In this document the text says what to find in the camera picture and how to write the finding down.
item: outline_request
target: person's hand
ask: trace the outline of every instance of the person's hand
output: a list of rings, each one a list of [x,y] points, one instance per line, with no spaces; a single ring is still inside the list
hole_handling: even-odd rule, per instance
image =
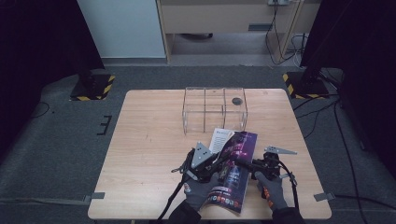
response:
[[[282,179],[277,177],[274,180],[269,180],[262,172],[254,173],[259,183],[257,187],[259,191],[264,190],[265,198],[272,211],[288,207],[283,198]]]
[[[184,193],[186,194],[186,203],[188,203],[195,211],[199,211],[202,204],[206,201],[207,194],[218,183],[219,174],[214,173],[208,183],[199,183],[193,179],[184,183]]]

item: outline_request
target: clear acrylic box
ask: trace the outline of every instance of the clear acrylic box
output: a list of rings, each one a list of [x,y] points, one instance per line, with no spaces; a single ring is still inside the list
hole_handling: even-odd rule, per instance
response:
[[[187,87],[183,104],[184,133],[215,128],[244,131],[248,107],[243,88]]]

